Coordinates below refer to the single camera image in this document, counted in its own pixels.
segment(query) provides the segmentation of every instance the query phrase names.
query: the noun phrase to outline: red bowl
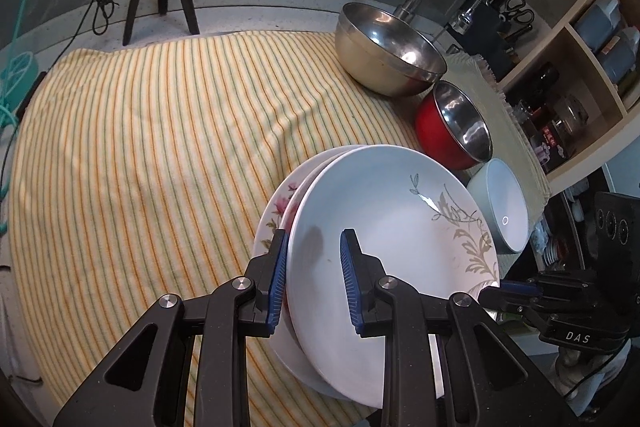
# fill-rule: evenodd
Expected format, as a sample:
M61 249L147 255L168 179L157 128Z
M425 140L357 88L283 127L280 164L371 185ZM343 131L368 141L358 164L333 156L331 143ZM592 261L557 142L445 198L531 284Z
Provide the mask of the red bowl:
M491 136L480 112L456 86L439 80L422 100L415 132L427 156L462 171L491 159Z

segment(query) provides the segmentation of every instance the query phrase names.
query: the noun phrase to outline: cabinet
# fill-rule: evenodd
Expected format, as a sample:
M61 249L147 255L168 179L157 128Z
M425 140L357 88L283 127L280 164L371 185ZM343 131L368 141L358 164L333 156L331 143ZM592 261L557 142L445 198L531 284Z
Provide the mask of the cabinet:
M560 72L554 90L574 94L589 113L587 130L574 155L547 175L553 194L588 176L640 136L640 103L629 111L625 109L616 86L572 26L593 1L577 0L535 49L498 83L508 92L549 61ZM620 0L620 11L628 25L640 27L640 0Z

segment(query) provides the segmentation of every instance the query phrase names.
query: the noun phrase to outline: yellow striped cloth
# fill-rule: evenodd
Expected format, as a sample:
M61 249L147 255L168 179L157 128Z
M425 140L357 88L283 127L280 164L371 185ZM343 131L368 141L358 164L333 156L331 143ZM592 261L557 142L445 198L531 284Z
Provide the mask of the yellow striped cloth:
M9 238L26 329L60 404L159 296L204 295L244 271L262 211L297 165L345 144L417 147L409 102L353 82L333 38L78 50L47 75L20 128ZM188 425L197 360L196 349ZM257 427L369 413L300 384L256 339L247 365Z

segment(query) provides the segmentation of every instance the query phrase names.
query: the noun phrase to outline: scissors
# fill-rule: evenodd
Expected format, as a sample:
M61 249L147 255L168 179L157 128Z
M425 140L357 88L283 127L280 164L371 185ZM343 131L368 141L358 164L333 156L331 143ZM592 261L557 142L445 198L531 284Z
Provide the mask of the scissors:
M500 19L506 22L517 22L518 24L531 24L536 16L533 10L526 8L525 0L506 0L504 10L500 12Z

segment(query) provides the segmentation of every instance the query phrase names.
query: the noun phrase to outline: white plate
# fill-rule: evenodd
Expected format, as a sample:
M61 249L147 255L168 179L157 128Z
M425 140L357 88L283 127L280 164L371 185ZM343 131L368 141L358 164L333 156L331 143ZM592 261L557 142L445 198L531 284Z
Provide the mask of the white plate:
M319 171L316 171L316 169L318 169L319 166L324 168L324 166L331 163L334 158L358 147L361 146L346 145L323 151L299 165L285 178L273 193L271 200L262 214L262 219L255 233L252 257L263 255L269 251L273 231L284 223L283 218L290 200L294 199L295 193L298 188L303 185L306 178L313 173L317 176ZM302 383L318 391L318 393L338 399L347 399L327 384L309 362L296 338L286 304L283 305L282 311L280 312L278 327L276 327L275 333L268 338L267 344L273 349L280 362Z
M361 339L351 324L340 265L340 233L355 229L365 253L418 291L477 297L498 284L498 263L482 215L466 188L429 157L368 146L331 163L309 188L293 222L287 294L308 359L336 391L382 407L385 341ZM436 392L442 394L431 337Z

